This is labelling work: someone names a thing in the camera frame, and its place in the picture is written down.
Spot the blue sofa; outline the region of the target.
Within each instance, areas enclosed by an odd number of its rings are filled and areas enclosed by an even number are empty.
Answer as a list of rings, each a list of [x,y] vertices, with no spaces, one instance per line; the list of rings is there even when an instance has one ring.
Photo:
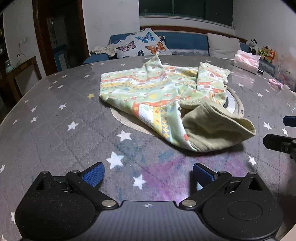
[[[130,35],[130,33],[112,35],[109,39],[109,43],[113,44],[119,42],[119,40],[123,40],[128,35]],[[161,40],[165,40],[164,43],[173,55],[210,56],[207,35],[168,31],[156,31],[156,35]],[[242,51],[249,52],[249,46],[246,43],[240,42],[240,47]],[[107,54],[91,55],[83,62],[83,65],[116,58],[117,56],[109,57]],[[259,69],[274,76],[276,66],[264,60],[260,60]]]

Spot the small black remote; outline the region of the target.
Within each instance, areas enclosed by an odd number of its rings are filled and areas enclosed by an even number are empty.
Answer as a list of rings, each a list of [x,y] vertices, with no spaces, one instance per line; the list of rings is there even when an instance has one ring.
[[[261,69],[258,69],[258,74],[261,74],[261,75],[263,75],[264,74],[264,71],[263,70],[261,70]]]

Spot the dark wooden door frame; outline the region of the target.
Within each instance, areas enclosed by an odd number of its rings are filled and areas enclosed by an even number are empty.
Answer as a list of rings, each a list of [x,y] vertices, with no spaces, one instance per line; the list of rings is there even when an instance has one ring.
[[[37,44],[47,76],[89,57],[82,1],[32,1]]]

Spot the pink tissue pack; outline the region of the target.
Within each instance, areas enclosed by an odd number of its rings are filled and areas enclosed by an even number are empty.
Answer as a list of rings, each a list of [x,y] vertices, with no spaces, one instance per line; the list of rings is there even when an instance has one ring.
[[[260,55],[253,55],[252,53],[237,50],[237,53],[234,55],[233,65],[253,74],[257,74],[260,59]]]

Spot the colourful plush toys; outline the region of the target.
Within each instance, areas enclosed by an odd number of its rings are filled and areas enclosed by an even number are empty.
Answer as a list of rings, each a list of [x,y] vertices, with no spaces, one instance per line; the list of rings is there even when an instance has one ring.
[[[260,55],[261,60],[272,64],[275,58],[276,51],[269,46],[263,46],[261,49],[258,50],[257,54]]]

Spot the crumpled beige cloth on sofa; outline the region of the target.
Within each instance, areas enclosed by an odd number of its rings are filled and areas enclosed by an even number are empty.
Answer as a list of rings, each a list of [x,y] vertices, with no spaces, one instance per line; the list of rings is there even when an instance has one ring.
[[[96,46],[92,51],[90,51],[90,54],[92,55],[106,54],[109,57],[113,57],[116,54],[116,48],[112,47],[111,45],[108,45],[105,47]]]

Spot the beige cushion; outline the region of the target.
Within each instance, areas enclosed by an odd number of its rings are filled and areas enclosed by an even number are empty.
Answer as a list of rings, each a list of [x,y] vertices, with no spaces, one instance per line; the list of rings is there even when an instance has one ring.
[[[236,38],[208,33],[207,39],[211,57],[233,59],[237,51],[241,50]]]

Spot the pink hair scrunchie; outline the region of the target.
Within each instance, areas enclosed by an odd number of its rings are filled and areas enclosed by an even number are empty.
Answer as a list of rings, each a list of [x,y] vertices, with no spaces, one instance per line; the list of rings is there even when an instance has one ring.
[[[268,82],[271,86],[277,87],[278,89],[283,89],[283,84],[273,78],[269,79]]]

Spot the dark wooden side table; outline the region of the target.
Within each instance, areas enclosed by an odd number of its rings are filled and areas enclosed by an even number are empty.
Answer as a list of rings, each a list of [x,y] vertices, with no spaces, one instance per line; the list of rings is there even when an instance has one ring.
[[[20,91],[20,88],[17,84],[16,76],[20,75],[22,72],[24,72],[26,69],[30,68],[31,66],[34,67],[36,76],[40,81],[42,79],[42,76],[39,70],[39,66],[37,64],[36,56],[26,60],[25,62],[19,64],[18,66],[15,66],[12,70],[6,73],[6,81],[12,91],[13,97],[16,102],[18,102],[23,97]]]

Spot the panda plush toy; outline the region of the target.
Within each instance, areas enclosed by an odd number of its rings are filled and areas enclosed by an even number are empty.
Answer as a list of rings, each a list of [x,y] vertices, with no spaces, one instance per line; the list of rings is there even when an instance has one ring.
[[[249,41],[249,52],[253,55],[258,55],[259,53],[259,48],[257,46],[257,41],[255,39],[251,39]]]

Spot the round table heater opening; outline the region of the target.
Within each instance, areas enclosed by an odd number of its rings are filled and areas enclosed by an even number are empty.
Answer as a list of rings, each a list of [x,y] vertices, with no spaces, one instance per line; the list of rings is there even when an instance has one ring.
[[[227,101],[224,104],[224,107],[230,113],[238,117],[243,117],[244,106],[242,101],[236,95],[236,92],[232,90],[230,87],[227,88],[226,92],[227,92]],[[159,135],[152,128],[144,124],[135,116],[125,113],[121,110],[115,109],[112,106],[110,107],[110,110],[112,115],[115,117],[115,119],[118,120],[123,125],[128,126],[136,131],[140,131],[142,133],[146,133],[151,136],[159,137]]]

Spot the colourful patterned child garment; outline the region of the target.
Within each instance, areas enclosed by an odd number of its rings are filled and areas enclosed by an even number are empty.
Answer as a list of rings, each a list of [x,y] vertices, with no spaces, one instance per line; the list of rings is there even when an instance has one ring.
[[[177,147],[216,151],[256,135],[250,120],[224,106],[229,74],[209,63],[164,65],[153,56],[141,68],[103,73],[99,96]]]

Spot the dark window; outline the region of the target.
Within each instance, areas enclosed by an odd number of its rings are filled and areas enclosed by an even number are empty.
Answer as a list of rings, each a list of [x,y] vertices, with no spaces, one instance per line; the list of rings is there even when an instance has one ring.
[[[183,16],[227,26],[233,22],[232,0],[139,0],[141,16]]]

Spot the grey star tablecloth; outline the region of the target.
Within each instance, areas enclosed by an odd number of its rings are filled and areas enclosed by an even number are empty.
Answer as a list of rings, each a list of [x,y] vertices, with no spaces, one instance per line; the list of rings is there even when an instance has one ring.
[[[200,154],[164,138],[139,132],[114,118],[99,98],[102,73],[140,68],[146,57],[83,65],[40,80],[1,123],[1,240],[21,238],[13,217],[22,197],[41,171],[64,175],[96,162],[105,166],[102,192],[117,200],[180,202],[190,195],[196,162],[234,176],[257,172],[278,200],[284,220],[282,238],[295,225],[295,162],[268,150],[268,134],[295,136],[282,122],[295,115],[295,95],[277,89],[269,76],[236,68],[232,61],[200,56],[161,56],[163,64],[230,70],[228,86],[240,98],[256,136],[229,149]]]

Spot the butterfly print pillow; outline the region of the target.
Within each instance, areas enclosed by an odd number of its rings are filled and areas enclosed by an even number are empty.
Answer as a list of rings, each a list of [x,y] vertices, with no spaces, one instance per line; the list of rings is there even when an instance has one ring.
[[[115,48],[117,58],[171,55],[165,41],[150,28],[129,34],[110,45]]]

